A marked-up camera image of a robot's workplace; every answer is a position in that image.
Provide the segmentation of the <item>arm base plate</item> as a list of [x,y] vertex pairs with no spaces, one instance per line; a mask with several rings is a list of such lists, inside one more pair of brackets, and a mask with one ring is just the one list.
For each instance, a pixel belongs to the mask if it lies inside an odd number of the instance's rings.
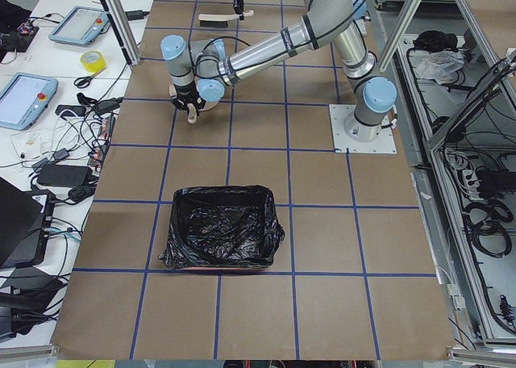
[[355,105],[330,104],[332,139],[336,153],[397,153],[393,129],[386,115],[381,125],[364,126],[355,118]]

